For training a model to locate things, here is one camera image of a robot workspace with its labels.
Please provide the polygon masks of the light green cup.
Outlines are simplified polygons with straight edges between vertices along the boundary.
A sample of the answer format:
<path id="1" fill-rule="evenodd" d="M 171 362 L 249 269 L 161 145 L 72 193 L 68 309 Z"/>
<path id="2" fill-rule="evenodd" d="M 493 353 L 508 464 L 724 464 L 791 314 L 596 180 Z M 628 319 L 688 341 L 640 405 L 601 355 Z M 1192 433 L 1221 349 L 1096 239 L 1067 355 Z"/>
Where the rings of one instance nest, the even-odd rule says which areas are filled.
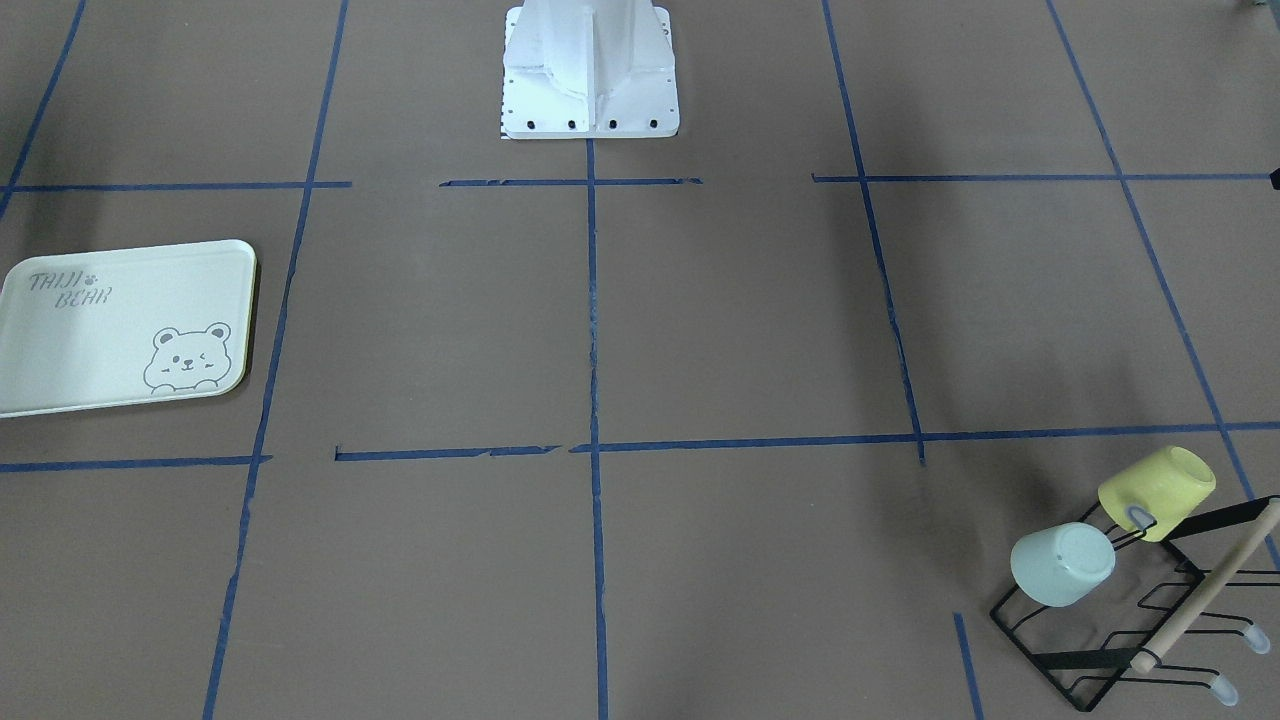
<path id="1" fill-rule="evenodd" d="M 1064 523 L 1021 537 L 1010 569 L 1019 589 L 1037 603 L 1066 607 L 1107 580 L 1116 566 L 1108 537 L 1083 521 Z"/>

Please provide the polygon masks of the yellow cup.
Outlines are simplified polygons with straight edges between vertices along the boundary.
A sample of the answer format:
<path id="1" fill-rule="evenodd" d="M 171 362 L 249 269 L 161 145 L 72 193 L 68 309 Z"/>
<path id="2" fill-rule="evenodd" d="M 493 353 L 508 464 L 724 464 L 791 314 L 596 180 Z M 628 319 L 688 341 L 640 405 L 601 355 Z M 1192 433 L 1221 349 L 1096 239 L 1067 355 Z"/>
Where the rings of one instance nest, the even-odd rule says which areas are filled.
<path id="1" fill-rule="evenodd" d="M 1155 543 L 1188 519 L 1216 484 L 1203 459 L 1188 448 L 1165 446 L 1103 482 L 1098 501 L 1126 533 Z"/>

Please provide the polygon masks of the cream bear serving tray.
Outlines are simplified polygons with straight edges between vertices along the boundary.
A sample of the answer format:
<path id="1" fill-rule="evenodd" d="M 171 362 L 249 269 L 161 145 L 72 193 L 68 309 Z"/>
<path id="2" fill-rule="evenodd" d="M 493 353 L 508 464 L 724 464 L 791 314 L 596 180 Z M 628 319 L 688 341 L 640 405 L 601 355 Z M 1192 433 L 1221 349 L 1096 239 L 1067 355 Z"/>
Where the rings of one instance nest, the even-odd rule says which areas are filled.
<path id="1" fill-rule="evenodd" d="M 15 264 L 3 282 L 3 415 L 229 392 L 247 368 L 257 266 L 242 240 Z"/>

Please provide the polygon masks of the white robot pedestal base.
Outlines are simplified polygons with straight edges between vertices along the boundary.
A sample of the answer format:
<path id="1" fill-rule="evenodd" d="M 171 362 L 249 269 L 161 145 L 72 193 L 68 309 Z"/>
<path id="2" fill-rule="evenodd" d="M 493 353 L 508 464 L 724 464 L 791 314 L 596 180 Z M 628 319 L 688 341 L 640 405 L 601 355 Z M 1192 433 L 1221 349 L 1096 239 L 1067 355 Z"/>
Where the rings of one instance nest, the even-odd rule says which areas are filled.
<path id="1" fill-rule="evenodd" d="M 678 133 L 673 26 L 663 6 L 525 1 L 506 13 L 503 27 L 503 138 Z"/>

